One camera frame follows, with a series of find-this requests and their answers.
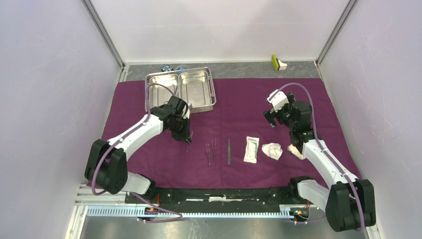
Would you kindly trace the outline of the white gauze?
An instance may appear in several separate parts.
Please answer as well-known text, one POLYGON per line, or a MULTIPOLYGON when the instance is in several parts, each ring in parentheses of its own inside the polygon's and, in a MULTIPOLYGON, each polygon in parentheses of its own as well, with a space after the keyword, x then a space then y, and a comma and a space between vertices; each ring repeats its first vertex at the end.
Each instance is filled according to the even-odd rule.
POLYGON ((262 145, 262 151, 267 157, 274 160, 279 160, 283 154, 281 145, 278 143, 264 144, 262 145))

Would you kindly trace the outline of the steel scalpel handle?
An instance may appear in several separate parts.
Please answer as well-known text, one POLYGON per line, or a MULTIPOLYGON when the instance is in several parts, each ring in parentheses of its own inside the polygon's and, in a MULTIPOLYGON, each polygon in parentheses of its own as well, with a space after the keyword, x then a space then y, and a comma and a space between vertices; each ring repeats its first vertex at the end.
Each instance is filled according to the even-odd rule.
POLYGON ((230 145, 230 139, 227 141, 227 164, 231 164, 231 145, 230 145))
POLYGON ((216 152, 216 138, 211 141, 212 146, 212 162, 215 165, 215 152, 216 152))

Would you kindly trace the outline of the beige gauze roll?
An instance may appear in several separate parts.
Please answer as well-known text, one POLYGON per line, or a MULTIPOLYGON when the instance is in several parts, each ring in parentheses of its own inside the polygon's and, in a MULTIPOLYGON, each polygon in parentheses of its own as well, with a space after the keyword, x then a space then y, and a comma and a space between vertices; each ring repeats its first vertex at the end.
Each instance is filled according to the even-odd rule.
POLYGON ((304 160, 306 157, 292 144, 287 147, 287 150, 299 160, 304 160))

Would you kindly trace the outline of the white sterile packet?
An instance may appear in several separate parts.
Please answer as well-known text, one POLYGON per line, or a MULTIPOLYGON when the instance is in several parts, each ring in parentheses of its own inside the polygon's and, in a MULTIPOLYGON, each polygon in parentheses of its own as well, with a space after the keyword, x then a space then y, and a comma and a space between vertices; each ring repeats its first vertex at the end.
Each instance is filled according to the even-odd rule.
POLYGON ((247 136, 245 155, 244 155, 243 161, 247 163, 256 164, 258 150, 259 150, 259 138, 247 136))

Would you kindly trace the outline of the metal instrument tray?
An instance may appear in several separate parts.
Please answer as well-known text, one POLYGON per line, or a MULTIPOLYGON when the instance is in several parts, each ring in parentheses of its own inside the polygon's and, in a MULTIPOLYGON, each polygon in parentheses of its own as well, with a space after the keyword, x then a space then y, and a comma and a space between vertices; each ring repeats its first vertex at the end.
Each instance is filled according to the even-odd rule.
POLYGON ((187 102, 193 114, 209 112, 216 104, 213 78, 207 67, 152 73, 146 76, 145 85, 151 85, 151 107, 167 103, 172 94, 187 102))

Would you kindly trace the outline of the purple cloth wrap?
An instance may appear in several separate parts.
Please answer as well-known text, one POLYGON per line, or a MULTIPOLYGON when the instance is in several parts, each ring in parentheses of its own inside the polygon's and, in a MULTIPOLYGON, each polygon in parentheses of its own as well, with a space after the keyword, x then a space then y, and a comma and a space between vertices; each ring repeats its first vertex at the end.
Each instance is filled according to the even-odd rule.
POLYGON ((297 176, 309 176, 320 184, 324 179, 307 160, 299 160, 287 150, 279 160, 261 150, 257 163, 243 161, 246 137, 257 137, 261 145, 278 143, 283 149, 290 144, 289 131, 283 125, 272 128, 263 116, 270 108, 267 97, 283 87, 300 101, 314 104, 317 131, 335 157, 353 174, 359 170, 350 155, 334 107, 321 79, 216 79, 216 105, 212 111, 191 116, 193 132, 188 144, 172 139, 165 131, 139 148, 129 159, 130 172, 156 182, 158 187, 217 189, 268 188, 286 186, 297 176), (216 138, 215 165, 211 141, 216 138), (230 139, 231 164, 227 164, 227 141, 230 139), (210 146, 208 164, 206 144, 210 146))

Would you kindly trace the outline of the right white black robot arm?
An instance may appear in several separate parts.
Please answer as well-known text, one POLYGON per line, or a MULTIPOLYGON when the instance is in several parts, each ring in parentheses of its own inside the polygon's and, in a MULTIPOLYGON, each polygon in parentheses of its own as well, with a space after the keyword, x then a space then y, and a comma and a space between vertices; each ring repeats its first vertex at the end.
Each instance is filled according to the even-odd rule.
POLYGON ((368 179, 359 179, 343 166, 328 149, 312 125, 313 107, 297 101, 293 94, 275 90, 267 98, 270 110, 264 111, 272 127, 276 124, 289 129, 290 141, 324 179, 322 186, 310 177, 290 181, 288 198, 293 203, 304 199, 321 208, 331 228, 336 232, 363 229, 376 224, 374 186, 368 179))

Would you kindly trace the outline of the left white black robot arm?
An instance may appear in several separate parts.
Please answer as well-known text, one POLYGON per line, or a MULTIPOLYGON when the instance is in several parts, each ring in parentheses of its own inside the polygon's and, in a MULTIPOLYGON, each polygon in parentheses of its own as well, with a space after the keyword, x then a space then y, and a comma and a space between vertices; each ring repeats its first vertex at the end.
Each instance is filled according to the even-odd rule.
POLYGON ((182 99, 171 96, 169 101, 147 110, 147 114, 132 127, 109 140, 93 142, 84 177, 104 192, 120 191, 136 193, 139 199, 150 203, 156 198, 151 180, 128 171, 130 157, 149 140, 169 130, 174 140, 190 144, 190 106, 182 99))

